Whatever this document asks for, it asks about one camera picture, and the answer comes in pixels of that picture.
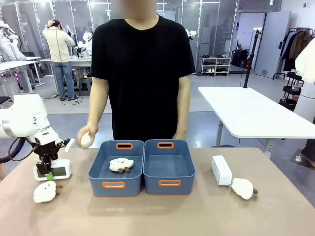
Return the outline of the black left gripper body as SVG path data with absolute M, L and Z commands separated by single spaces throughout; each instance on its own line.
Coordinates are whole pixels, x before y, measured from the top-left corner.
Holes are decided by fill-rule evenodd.
M 32 143 L 32 149 L 39 156 L 39 164 L 51 164 L 52 160 L 58 159 L 58 152 L 66 147 L 70 139 L 57 139 L 45 145 Z

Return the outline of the person's right hand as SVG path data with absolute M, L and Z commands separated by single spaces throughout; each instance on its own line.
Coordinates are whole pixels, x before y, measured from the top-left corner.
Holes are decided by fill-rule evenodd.
M 95 124 L 87 124 L 81 128 L 77 134 L 77 146 L 83 149 L 89 148 L 93 144 L 97 132 L 98 125 Z

